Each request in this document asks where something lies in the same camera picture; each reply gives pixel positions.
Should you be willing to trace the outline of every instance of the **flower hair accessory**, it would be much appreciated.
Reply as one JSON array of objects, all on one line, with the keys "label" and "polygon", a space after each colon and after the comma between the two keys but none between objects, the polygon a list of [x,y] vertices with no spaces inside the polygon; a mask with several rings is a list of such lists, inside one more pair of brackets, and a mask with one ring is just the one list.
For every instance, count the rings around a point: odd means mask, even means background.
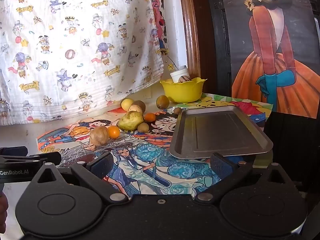
[{"label": "flower hair accessory", "polygon": [[245,0],[244,4],[247,6],[247,8],[252,11],[254,8],[254,3],[252,3],[252,0]]}]

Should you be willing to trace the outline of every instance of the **orange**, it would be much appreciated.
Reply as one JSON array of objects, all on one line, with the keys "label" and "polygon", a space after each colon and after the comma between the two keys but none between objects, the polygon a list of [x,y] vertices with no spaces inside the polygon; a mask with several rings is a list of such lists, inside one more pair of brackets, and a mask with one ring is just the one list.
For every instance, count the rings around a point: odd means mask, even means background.
[{"label": "orange", "polygon": [[111,125],[108,127],[108,134],[110,138],[117,139],[120,136],[120,129],[115,125]]},{"label": "orange", "polygon": [[154,122],[156,120],[156,115],[154,113],[147,113],[144,115],[144,120],[146,122]]}]

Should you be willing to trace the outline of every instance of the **white plastic container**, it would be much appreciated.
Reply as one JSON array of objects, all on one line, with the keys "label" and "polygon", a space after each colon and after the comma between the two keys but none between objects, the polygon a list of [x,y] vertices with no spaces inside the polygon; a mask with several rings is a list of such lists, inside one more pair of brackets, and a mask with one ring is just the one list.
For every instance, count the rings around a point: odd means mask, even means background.
[{"label": "white plastic container", "polygon": [[187,66],[179,67],[178,70],[170,73],[170,75],[171,75],[172,80],[173,80],[174,83],[179,83],[179,78],[182,77],[182,76],[190,77],[189,71],[187,69]]}]

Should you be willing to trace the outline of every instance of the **metal baking tray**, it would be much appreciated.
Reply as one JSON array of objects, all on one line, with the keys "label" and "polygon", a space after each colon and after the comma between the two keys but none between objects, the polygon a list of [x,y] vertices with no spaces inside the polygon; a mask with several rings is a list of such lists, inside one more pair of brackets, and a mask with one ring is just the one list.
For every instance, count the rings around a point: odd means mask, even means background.
[{"label": "metal baking tray", "polygon": [[179,159],[269,152],[272,141],[236,106],[187,109],[179,115],[170,153]]}]

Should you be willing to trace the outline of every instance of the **yellow bowl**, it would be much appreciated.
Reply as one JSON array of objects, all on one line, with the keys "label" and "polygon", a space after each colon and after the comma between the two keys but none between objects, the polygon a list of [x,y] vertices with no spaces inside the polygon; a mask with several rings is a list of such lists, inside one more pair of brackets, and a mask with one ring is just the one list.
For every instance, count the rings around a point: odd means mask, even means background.
[{"label": "yellow bowl", "polygon": [[176,103],[190,103],[201,98],[203,84],[206,79],[194,78],[192,81],[184,83],[169,83],[160,80],[164,93],[170,101]]}]

